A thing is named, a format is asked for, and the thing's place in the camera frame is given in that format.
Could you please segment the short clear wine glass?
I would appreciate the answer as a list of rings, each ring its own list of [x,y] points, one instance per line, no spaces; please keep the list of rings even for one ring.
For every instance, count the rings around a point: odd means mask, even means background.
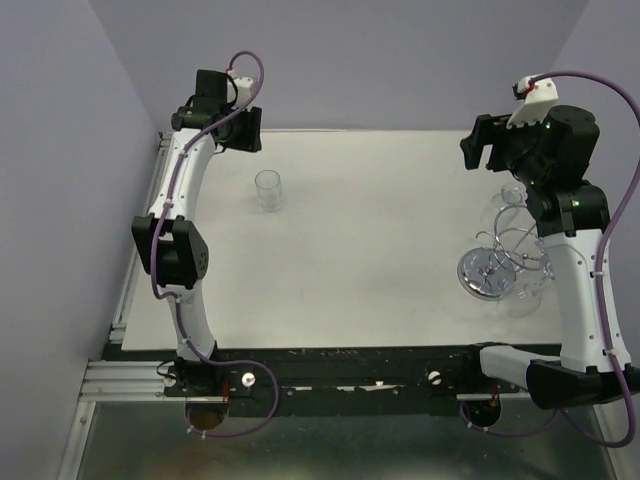
[[[254,183],[261,207],[266,212],[277,212],[282,206],[281,177],[274,170],[262,170],[256,174]]]

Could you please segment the ribbed wine glass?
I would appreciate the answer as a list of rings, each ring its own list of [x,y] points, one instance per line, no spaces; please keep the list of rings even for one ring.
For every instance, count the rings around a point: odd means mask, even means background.
[[[484,207],[481,215],[481,226],[487,230],[497,224],[499,228],[507,228],[511,226],[522,208],[526,200],[526,189],[519,182],[509,182],[504,184],[500,191],[493,195]]]

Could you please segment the chrome wine glass rack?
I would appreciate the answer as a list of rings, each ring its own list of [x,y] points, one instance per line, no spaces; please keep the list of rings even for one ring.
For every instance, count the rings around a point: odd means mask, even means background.
[[[523,203],[498,209],[476,239],[481,244],[463,254],[456,267],[461,287],[476,299],[497,302],[513,290],[521,274],[541,268],[536,225]]]

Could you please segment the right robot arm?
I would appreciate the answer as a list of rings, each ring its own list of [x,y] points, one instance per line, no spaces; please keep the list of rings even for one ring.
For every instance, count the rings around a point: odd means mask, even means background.
[[[605,256],[598,247],[610,226],[604,192],[584,174],[600,130],[594,115],[575,106],[551,108],[531,125],[508,116],[480,115],[461,149],[465,167],[508,171],[526,188],[526,208],[549,256],[561,324],[557,357],[506,344],[486,344],[464,362],[460,379],[480,392],[496,379],[528,391],[544,410],[605,404],[639,391],[639,370],[621,338]]]

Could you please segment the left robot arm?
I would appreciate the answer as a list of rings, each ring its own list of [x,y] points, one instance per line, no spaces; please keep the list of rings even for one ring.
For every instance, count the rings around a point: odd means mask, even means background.
[[[217,342],[207,322],[202,281],[209,249],[195,225],[204,173],[217,153],[261,150],[262,111],[250,106],[259,83],[233,69],[200,70],[195,92],[172,115],[166,167],[148,212],[131,231],[154,296],[168,303],[177,337],[171,377],[188,382],[201,395],[222,380],[211,361]]]

